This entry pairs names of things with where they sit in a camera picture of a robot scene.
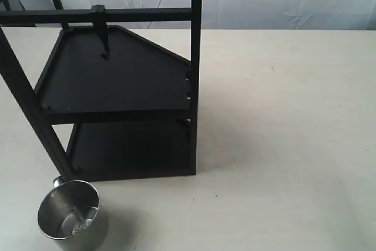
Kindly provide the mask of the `black plastic tray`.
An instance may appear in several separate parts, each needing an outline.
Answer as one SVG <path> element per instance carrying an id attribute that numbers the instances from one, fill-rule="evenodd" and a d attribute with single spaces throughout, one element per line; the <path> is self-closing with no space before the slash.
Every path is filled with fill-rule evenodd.
<path id="1" fill-rule="evenodd" d="M 59 113 L 186 110 L 189 62 L 119 26 L 109 27 L 110 58 L 93 28 L 62 31 L 36 94 Z"/>
<path id="2" fill-rule="evenodd" d="M 67 160 L 87 181 L 191 175 L 189 133 L 183 120 L 77 123 Z"/>

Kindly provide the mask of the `black metal rack frame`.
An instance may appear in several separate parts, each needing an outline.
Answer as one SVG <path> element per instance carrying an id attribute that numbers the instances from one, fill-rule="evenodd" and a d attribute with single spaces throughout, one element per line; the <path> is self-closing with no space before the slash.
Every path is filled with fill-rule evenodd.
<path id="1" fill-rule="evenodd" d="M 62 28 L 59 35 L 62 31 L 69 32 L 73 28 L 93 28 L 90 15 L 91 8 L 65 10 L 61 0 L 53 0 L 53 4 L 53 10 L 12 11 L 6 9 L 1 13 L 1 25 L 60 24 Z M 188 123 L 190 131 L 190 158 L 193 169 L 193 174 L 191 175 L 196 174 L 201 19 L 202 0 L 191 0 L 191 5 L 188 8 L 106 9 L 108 29 L 111 26 L 123 28 L 122 24 L 124 22 L 190 22 L 190 58 L 185 58 L 189 62 L 189 73 L 187 75 L 189 107 L 186 110 L 84 113 L 52 111 L 49 107 L 41 104 L 35 90 L 38 81 L 43 77 L 45 66 L 36 85 L 31 86 L 6 36 L 1 36 L 1 76 L 53 164 L 65 180 L 84 180 L 74 177 L 73 167 L 70 161 L 67 160 L 66 153 L 72 129 L 77 123 L 183 120 Z M 56 43 L 49 58 L 55 53 L 55 45 Z"/>

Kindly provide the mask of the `black plastic peg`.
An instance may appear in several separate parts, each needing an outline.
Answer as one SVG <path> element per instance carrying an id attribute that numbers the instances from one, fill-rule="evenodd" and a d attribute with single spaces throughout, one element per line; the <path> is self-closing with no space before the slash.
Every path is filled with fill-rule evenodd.
<path id="1" fill-rule="evenodd" d="M 104 5 L 94 5 L 90 9 L 90 15 L 92 18 L 93 28 L 99 37 L 104 51 L 100 56 L 108 61 L 110 58 L 110 47 L 109 47 L 109 33 L 108 26 L 106 22 L 106 8 Z"/>

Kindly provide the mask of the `stainless steel mug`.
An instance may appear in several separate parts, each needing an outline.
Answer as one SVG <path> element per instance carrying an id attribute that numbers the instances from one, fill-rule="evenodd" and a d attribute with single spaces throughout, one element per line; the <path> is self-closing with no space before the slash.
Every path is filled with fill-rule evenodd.
<path id="1" fill-rule="evenodd" d="M 38 228 L 62 250 L 97 250 L 108 233 L 108 216 L 96 187 L 58 176 L 39 205 Z"/>

